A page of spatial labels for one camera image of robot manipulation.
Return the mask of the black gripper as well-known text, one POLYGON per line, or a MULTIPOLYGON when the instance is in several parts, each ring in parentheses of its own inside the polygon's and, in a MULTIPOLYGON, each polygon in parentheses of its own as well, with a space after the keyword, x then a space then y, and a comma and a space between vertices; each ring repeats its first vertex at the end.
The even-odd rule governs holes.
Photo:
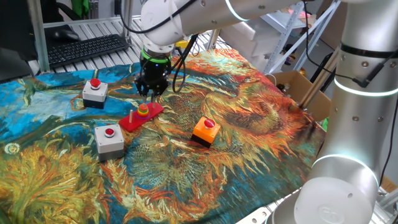
POLYGON ((135 78, 135 85, 142 96, 142 102, 147 103, 148 92, 151 91, 151 103, 163 94, 169 86, 168 74, 171 73, 171 61, 167 57, 142 57, 141 69, 135 78))

